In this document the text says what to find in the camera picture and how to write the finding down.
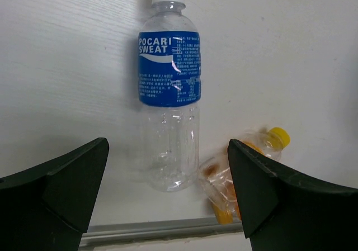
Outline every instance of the plastic bottle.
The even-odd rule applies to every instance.
[[[153,0],[139,34],[139,99],[150,186],[179,191],[197,180],[201,97],[200,38],[185,0]]]
[[[282,150],[290,143],[290,136],[282,128],[268,132],[249,132],[238,138],[257,152],[279,161]],[[230,224],[240,217],[227,153],[220,153],[200,166],[199,182],[212,203],[220,224]]]

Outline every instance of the empty bottle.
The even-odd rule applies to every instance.
[[[199,169],[200,38],[182,15],[185,0],[153,0],[139,34],[139,99],[147,182],[179,191]]]
[[[290,143],[288,133],[279,127],[268,132],[248,132],[238,139],[277,162],[282,150]],[[235,218],[241,219],[227,153],[217,154],[200,166],[199,182],[212,202],[220,224],[230,224]]]

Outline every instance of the yellow bottle cap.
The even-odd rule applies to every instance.
[[[275,134],[277,137],[279,137],[282,141],[284,148],[287,147],[291,142],[289,134],[284,129],[282,129],[280,127],[272,128],[268,132]]]
[[[223,211],[213,203],[211,206],[213,207],[216,220],[220,223],[220,225],[231,224],[234,221],[233,216],[229,210]]]

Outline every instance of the blue label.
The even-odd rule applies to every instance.
[[[139,34],[139,99],[156,107],[180,107],[201,97],[200,37],[197,32]]]

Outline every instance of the pocari sweat logo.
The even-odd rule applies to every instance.
[[[169,52],[168,46],[171,45],[171,37],[139,38],[139,56],[155,63],[171,63],[173,55],[162,55]]]

